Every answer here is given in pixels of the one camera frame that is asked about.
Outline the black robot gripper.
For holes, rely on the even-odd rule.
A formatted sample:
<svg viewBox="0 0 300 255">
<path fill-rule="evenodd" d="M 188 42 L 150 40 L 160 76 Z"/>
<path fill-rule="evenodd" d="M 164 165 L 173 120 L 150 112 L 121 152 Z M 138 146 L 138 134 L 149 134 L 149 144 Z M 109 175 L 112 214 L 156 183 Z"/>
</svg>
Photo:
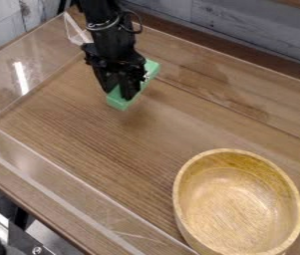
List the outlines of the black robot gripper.
<svg viewBox="0 0 300 255">
<path fill-rule="evenodd" d="M 86 26 L 93 43 L 85 43 L 86 63 L 93 67 L 105 93 L 117 85 L 122 98 L 130 101 L 141 91 L 146 75 L 146 58 L 137 52 L 137 34 L 132 21 L 89 22 Z"/>
</svg>

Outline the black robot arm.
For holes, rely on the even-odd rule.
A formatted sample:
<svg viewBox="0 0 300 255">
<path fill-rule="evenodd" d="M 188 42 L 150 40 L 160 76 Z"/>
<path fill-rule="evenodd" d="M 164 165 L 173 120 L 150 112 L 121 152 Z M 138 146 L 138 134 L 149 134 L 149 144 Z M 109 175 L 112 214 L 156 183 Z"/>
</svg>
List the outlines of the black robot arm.
<svg viewBox="0 0 300 255">
<path fill-rule="evenodd" d="M 86 17 L 86 29 L 93 42 L 81 47 L 86 64 L 93 67 L 105 93 L 121 88 L 121 98 L 130 101 L 141 91 L 146 75 L 146 58 L 137 51 L 137 34 L 132 16 L 118 0 L 79 0 Z"/>
</svg>

